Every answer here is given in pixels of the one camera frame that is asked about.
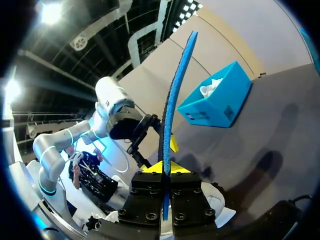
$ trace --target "man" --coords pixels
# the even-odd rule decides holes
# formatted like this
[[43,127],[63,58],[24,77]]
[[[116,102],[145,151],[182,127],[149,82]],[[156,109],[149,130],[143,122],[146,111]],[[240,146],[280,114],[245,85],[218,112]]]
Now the man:
[[96,155],[86,151],[76,153],[73,145],[65,151],[70,158],[69,178],[74,187],[84,187],[103,203],[115,210],[121,209],[129,195],[129,187],[117,175],[110,178],[99,169],[103,161],[101,152],[95,149]]

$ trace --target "blue sponge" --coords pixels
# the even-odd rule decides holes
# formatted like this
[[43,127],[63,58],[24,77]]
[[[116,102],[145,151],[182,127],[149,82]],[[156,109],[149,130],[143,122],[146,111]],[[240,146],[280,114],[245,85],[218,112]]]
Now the blue sponge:
[[165,196],[163,202],[163,219],[168,220],[169,212],[169,194],[170,194],[170,139],[171,139],[171,128],[174,120],[174,113],[176,109],[177,99],[180,91],[180,87],[184,76],[187,71],[188,64],[190,62],[192,52],[196,45],[198,32],[193,31],[186,43],[185,49],[182,53],[182,57],[173,78],[171,89],[169,90],[168,98],[166,101],[166,108],[164,109],[165,115],[162,119],[163,125],[163,172],[165,174]]

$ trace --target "gray floor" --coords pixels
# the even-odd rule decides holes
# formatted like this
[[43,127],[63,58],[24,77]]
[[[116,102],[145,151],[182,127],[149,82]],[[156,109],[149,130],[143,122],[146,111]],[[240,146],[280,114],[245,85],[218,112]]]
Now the gray floor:
[[228,190],[244,208],[232,225],[244,226],[279,200],[317,188],[320,77],[310,64],[257,79],[231,128],[185,122],[174,134],[175,162]]

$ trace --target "bolt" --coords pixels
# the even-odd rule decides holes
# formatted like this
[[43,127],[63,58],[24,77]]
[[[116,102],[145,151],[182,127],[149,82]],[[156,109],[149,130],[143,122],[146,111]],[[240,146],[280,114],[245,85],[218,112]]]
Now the bolt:
[[216,211],[212,208],[209,208],[207,210],[205,210],[205,215],[209,216],[209,217],[212,217],[216,214]]
[[139,192],[138,188],[131,188],[131,193],[132,194],[136,194],[137,192]]
[[124,215],[126,215],[126,213],[127,213],[127,211],[125,209],[123,209],[123,208],[118,210],[119,216],[124,216]]
[[100,228],[100,226],[101,226],[101,222],[98,221],[95,223],[94,228],[98,229],[98,228]]
[[199,193],[202,192],[202,190],[201,190],[201,188],[196,188],[196,189],[193,190],[193,192],[194,192],[195,194],[199,194]]
[[186,216],[182,212],[180,212],[177,215],[175,215],[174,219],[177,221],[183,221],[183,220],[185,220],[185,218],[186,218]]
[[159,192],[158,190],[151,190],[151,191],[150,191],[150,194],[151,194],[151,195],[157,195],[158,192]]
[[181,192],[182,192],[182,191],[181,191],[180,189],[177,189],[177,190],[174,191],[174,194],[175,194],[175,195],[180,195]]
[[156,213],[150,212],[150,213],[147,213],[145,217],[146,219],[153,221],[153,220],[157,220],[158,215]]

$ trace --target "yellow marker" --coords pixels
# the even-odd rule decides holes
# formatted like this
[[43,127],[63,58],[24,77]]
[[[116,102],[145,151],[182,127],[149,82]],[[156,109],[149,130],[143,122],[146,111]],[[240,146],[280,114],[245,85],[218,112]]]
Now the yellow marker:
[[[162,164],[163,164],[163,161],[159,161],[157,164],[155,164],[155,165],[143,170],[143,172],[144,173],[156,172],[156,173],[161,174],[162,173]],[[176,172],[191,173],[189,170],[187,170],[184,167],[176,164],[174,161],[170,161],[170,164],[171,164],[171,173],[172,174],[175,174]]]
[[173,134],[171,134],[171,137],[170,137],[170,148],[174,153],[179,151],[179,147],[178,147],[175,135]]
[[147,170],[148,168],[146,167],[146,165],[142,165],[141,167],[140,167],[140,169],[142,170],[142,171],[145,171],[145,170]]

